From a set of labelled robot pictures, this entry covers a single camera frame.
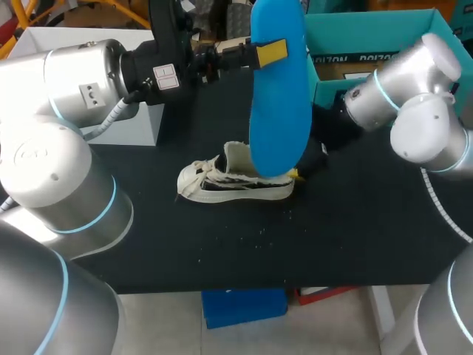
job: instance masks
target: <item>teal cardboard box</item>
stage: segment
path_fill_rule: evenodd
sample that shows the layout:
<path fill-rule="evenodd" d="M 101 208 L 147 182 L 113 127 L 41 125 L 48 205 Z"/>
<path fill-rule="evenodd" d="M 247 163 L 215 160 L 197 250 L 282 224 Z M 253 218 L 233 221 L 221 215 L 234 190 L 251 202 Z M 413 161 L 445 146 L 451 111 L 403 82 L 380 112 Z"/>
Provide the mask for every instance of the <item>teal cardboard box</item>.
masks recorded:
<path fill-rule="evenodd" d="M 455 85 L 455 111 L 461 117 L 473 90 L 473 59 L 437 10 L 310 14 L 305 20 L 313 103 L 331 107 L 337 93 L 364 79 L 321 81 L 310 57 L 322 63 L 387 60 L 412 46 L 424 33 L 435 33 L 453 50 L 462 67 Z"/>
<path fill-rule="evenodd" d="M 450 27 L 461 41 L 473 38 L 473 0 L 457 0 Z"/>

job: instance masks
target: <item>cardboard box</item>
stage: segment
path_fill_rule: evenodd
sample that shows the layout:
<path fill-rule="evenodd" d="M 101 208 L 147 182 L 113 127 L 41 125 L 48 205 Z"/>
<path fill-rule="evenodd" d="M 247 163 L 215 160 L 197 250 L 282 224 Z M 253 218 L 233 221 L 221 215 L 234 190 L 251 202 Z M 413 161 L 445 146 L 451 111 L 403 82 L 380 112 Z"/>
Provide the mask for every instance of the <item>cardboard box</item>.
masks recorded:
<path fill-rule="evenodd" d="M 384 61 L 361 63 L 317 63 L 320 81 L 366 78 L 375 69 L 383 67 Z"/>
<path fill-rule="evenodd" d="M 450 26 L 461 41 L 473 38 L 473 0 L 457 0 Z"/>
<path fill-rule="evenodd" d="M 473 59 L 437 10 L 373 11 L 368 13 L 310 14 L 306 19 L 306 41 L 310 56 L 318 63 L 386 61 L 412 46 L 424 33 L 435 33 L 453 50 L 462 66 L 455 93 L 456 113 L 471 100 Z M 321 81 L 311 58 L 307 60 L 313 102 L 331 107 L 340 92 L 364 79 Z"/>
<path fill-rule="evenodd" d="M 452 19 L 456 0 L 369 0 L 370 11 L 437 9 L 445 21 Z"/>
<path fill-rule="evenodd" d="M 56 48 L 83 44 L 87 41 L 102 41 L 114 38 L 128 50 L 141 42 L 153 39 L 151 31 L 105 30 L 92 28 L 28 27 L 21 35 L 9 58 L 21 57 Z M 126 121 L 114 122 L 101 136 L 90 141 L 93 144 L 118 144 L 132 146 L 155 146 L 160 129 L 164 105 L 140 104 L 138 114 Z M 95 128 L 82 129 L 88 133 Z"/>

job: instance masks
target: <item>shoe sole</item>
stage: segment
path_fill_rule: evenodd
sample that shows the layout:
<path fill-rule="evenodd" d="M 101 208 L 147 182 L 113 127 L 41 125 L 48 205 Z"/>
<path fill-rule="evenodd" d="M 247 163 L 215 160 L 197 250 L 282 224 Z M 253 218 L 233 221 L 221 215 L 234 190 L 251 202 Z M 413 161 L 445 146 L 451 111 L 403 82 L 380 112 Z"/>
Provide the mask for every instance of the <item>shoe sole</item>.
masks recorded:
<path fill-rule="evenodd" d="M 181 175 L 179 175 L 177 182 L 183 182 Z M 199 203 L 221 203 L 232 200 L 284 200 L 292 194 L 293 190 L 294 180 L 290 184 L 280 187 L 228 191 L 206 191 L 200 189 L 190 196 L 181 196 L 187 200 Z"/>

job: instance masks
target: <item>white label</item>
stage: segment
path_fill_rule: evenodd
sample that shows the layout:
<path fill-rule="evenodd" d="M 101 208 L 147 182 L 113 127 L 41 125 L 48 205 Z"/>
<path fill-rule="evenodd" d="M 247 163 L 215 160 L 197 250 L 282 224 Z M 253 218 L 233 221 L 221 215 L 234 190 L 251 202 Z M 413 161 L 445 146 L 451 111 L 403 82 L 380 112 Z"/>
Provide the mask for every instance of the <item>white label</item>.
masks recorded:
<path fill-rule="evenodd" d="M 190 13 L 193 9 L 195 9 L 194 4 L 192 4 L 189 0 L 181 0 L 180 4 L 183 7 L 183 10 L 187 13 Z"/>
<path fill-rule="evenodd" d="M 176 77 L 173 78 L 161 78 L 157 79 L 157 85 L 160 90 L 172 89 L 173 87 L 179 87 L 179 82 Z"/>
<path fill-rule="evenodd" d="M 156 79 L 158 79 L 164 76 L 176 75 L 176 72 L 174 71 L 174 65 L 168 64 L 168 65 L 163 65 L 161 67 L 155 67 L 154 74 L 156 75 Z"/>
<path fill-rule="evenodd" d="M 153 68 L 153 71 L 160 90 L 179 87 L 179 80 L 177 79 L 176 70 L 174 69 L 173 64 L 155 67 Z"/>
<path fill-rule="evenodd" d="M 345 79 L 360 79 L 366 78 L 371 72 L 349 72 L 344 74 Z"/>

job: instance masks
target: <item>shoelace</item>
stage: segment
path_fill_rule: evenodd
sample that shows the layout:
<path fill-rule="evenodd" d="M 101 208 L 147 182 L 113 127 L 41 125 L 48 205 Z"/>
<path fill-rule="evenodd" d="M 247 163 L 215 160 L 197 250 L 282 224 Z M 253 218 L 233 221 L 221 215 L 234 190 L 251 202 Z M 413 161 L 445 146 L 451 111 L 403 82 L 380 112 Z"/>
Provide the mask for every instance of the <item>shoelace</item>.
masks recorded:
<path fill-rule="evenodd" d="M 212 160 L 204 160 L 204 161 L 195 161 L 192 163 L 196 170 L 202 170 L 201 173 L 196 174 L 193 179 L 189 179 L 188 183 L 185 186 L 182 186 L 179 191 L 177 191 L 180 195 L 189 196 L 195 193 L 202 185 L 203 181 L 208 178 L 210 181 L 218 183 L 222 180 L 221 173 L 215 167 L 215 160 L 218 157 L 215 157 Z M 192 189 L 188 190 L 190 185 L 194 184 Z"/>

